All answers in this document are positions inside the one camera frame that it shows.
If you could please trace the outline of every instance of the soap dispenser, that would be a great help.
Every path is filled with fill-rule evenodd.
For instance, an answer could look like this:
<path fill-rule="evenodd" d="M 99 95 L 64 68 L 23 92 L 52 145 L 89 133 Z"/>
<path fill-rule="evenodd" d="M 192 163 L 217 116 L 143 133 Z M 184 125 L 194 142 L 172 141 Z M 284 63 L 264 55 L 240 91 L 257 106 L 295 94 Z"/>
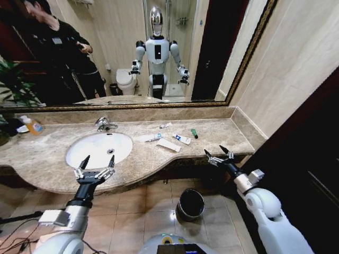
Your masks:
<path fill-rule="evenodd" d="M 39 135 L 42 133 L 43 127 L 37 121 L 28 118 L 26 115 L 20 116 L 20 118 L 33 135 Z"/>

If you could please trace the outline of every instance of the trash can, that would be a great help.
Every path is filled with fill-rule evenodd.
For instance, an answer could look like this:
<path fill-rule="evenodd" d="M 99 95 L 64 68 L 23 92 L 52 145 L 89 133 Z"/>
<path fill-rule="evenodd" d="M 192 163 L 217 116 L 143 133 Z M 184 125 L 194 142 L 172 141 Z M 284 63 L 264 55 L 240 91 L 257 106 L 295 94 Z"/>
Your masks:
<path fill-rule="evenodd" d="M 117 83 L 111 84 L 110 90 L 111 90 L 112 95 L 122 95 L 122 90 L 119 89 Z"/>
<path fill-rule="evenodd" d="M 176 210 L 184 221 L 194 221 L 202 214 L 204 207 L 201 194 L 195 189 L 186 189 L 180 196 Z"/>

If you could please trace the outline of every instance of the chrome faucet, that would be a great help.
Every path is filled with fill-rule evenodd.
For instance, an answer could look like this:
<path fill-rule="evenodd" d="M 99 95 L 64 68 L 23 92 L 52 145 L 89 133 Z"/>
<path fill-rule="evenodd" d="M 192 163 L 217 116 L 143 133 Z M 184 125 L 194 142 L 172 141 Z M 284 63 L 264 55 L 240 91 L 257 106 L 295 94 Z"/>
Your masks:
<path fill-rule="evenodd" d="M 95 122 L 95 126 L 99 126 L 97 131 L 102 132 L 103 130 L 116 129 L 118 126 L 116 124 L 110 123 L 110 120 L 106 117 L 101 117 Z"/>

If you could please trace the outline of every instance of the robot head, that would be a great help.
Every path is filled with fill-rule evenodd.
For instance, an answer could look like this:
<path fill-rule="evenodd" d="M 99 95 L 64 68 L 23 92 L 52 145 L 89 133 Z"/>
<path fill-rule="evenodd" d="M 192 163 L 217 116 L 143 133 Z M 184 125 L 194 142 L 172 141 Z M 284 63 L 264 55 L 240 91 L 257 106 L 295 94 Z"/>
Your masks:
<path fill-rule="evenodd" d="M 153 35 L 156 37 L 160 36 L 163 28 L 163 15 L 158 7 L 154 6 L 150 10 L 149 20 L 153 30 Z"/>

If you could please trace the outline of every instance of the cable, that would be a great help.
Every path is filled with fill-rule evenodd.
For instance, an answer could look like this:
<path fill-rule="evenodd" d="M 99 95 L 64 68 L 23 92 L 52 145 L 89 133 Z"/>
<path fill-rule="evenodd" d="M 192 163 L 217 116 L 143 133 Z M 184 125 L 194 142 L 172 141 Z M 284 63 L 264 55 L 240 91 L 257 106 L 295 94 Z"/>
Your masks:
<path fill-rule="evenodd" d="M 2 246 L 2 245 L 4 245 L 4 243 L 23 225 L 23 224 L 25 224 L 25 223 L 27 223 L 27 222 L 29 222 L 29 221 L 38 221 L 38 219 L 30 219 L 30 220 L 26 220 L 26 221 L 24 221 L 23 223 L 21 223 L 18 227 L 16 227 L 16 229 L 14 229 L 14 231 L 12 232 L 12 233 L 10 233 L 10 235 L 0 244 L 0 247 Z M 28 235 L 28 237 L 26 237 L 26 238 L 29 238 L 35 231 L 36 231 L 36 229 L 38 228 L 38 226 L 39 226 L 39 224 L 37 224 L 37 226 L 35 227 L 35 229 Z M 14 243 L 14 241 L 8 246 L 8 247 L 6 247 L 6 248 L 0 248 L 0 250 L 4 250 L 4 249 L 7 249 L 7 248 L 9 248 L 13 243 Z"/>
<path fill-rule="evenodd" d="M 93 250 L 94 252 L 93 252 L 93 254 L 107 254 L 106 252 L 104 252 L 104 251 L 102 251 L 102 250 L 96 250 L 96 249 L 94 249 L 92 246 L 90 246 L 90 244 L 88 243 L 88 242 L 86 242 L 86 241 L 84 241 L 83 239 L 82 239 L 82 241 L 91 249 L 91 250 Z"/>
<path fill-rule="evenodd" d="M 6 253 L 6 252 L 8 252 L 10 250 L 13 250 L 13 249 L 15 249 L 15 248 L 17 248 L 19 246 L 22 246 L 22 247 L 19 249 L 18 253 L 22 252 L 27 246 L 29 246 L 29 250 L 30 250 L 30 253 L 31 253 L 32 252 L 32 250 L 31 250 L 31 243 L 38 242 L 38 240 L 39 240 L 39 239 L 36 239 L 34 241 L 30 241 L 30 239 L 28 239 L 28 238 L 16 238 L 15 240 L 17 240 L 17 239 L 23 239 L 23 241 L 20 241 L 20 242 L 16 243 L 13 246 L 9 246 L 8 249 L 5 250 L 4 252 L 2 252 L 1 254 L 4 254 L 4 253 Z"/>

